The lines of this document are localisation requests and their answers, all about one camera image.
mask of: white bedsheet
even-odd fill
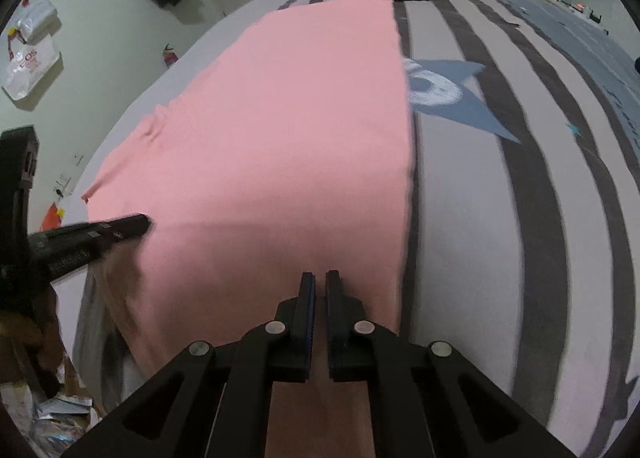
[[[240,34],[262,18],[276,10],[287,0],[253,0],[218,22],[201,37],[193,47],[136,99],[100,145],[87,164],[74,192],[65,197],[60,207],[65,210],[64,225],[87,221],[87,211],[81,195],[94,182],[105,157],[134,130],[144,115],[150,114],[156,105],[166,105],[185,89],[197,74],[206,68],[223,50],[238,39]],[[84,292],[87,269],[65,276],[54,283],[58,293],[60,334],[66,352],[73,360],[74,342]]]

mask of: pink towel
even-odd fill
[[[294,7],[247,29],[140,123],[84,195],[91,221],[140,212],[156,223],[135,254],[103,265],[143,372],[271,320],[303,271],[322,286],[340,270],[370,319],[395,328],[411,151],[391,0]],[[316,326],[319,352],[324,334]],[[274,388],[273,410],[287,414],[272,411],[270,456],[368,454],[370,434],[353,433],[364,398],[329,383],[314,352],[311,384]]]

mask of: striped bedsheet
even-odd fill
[[[401,334],[448,340],[574,453],[602,456],[640,398],[633,62],[542,1],[395,12],[403,55],[440,85],[412,115]],[[111,408],[141,379],[108,317],[89,273],[74,362]]]

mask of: black tool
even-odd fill
[[[367,320],[326,275],[329,373],[366,380],[377,458],[574,458],[449,343],[411,344]]]
[[[97,260],[116,242],[144,235],[151,221],[139,214],[27,235],[29,191],[37,158],[33,127],[0,135],[0,310],[22,314],[42,325],[48,321],[47,313],[34,300],[51,281]],[[41,369],[36,353],[35,348],[15,347],[30,388],[54,396],[60,384],[54,374]]]
[[[271,384],[309,376],[314,283],[238,342],[192,343],[62,458],[262,458]],[[330,375],[367,382],[377,458],[575,458],[448,343],[368,321],[337,271],[326,307]]]
[[[192,343],[63,458],[264,456],[271,385],[309,377],[315,288],[304,273],[274,321],[224,346]]]

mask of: clutter on floor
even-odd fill
[[[570,4],[562,0],[546,1],[557,5],[561,9],[564,9],[565,11],[570,12],[575,16],[578,16],[578,18],[580,18],[581,20],[584,20],[588,24],[609,35],[609,31],[601,25],[602,15],[596,14],[588,5],[585,5],[583,3]]]
[[[2,87],[14,101],[27,97],[60,58],[60,50],[47,28],[58,10],[49,0],[31,4],[23,0],[14,24],[6,35],[9,63]]]
[[[0,385],[2,404],[39,458],[58,458],[106,415],[79,382],[65,356],[58,378],[63,390],[37,402],[25,382]]]

